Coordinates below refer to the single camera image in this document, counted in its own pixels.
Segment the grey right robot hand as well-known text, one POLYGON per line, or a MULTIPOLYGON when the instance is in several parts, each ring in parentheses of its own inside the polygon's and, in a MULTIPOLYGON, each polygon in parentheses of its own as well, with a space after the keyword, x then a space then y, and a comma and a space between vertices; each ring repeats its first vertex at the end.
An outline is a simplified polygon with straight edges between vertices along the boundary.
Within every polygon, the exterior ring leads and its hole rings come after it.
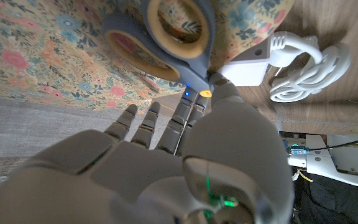
POLYGON ((0 186, 0 223, 288 223, 294 190, 275 126, 219 73, 209 114, 180 156, 150 149, 157 109, 126 141, 130 105, 104 132, 87 130, 28 159, 0 186))

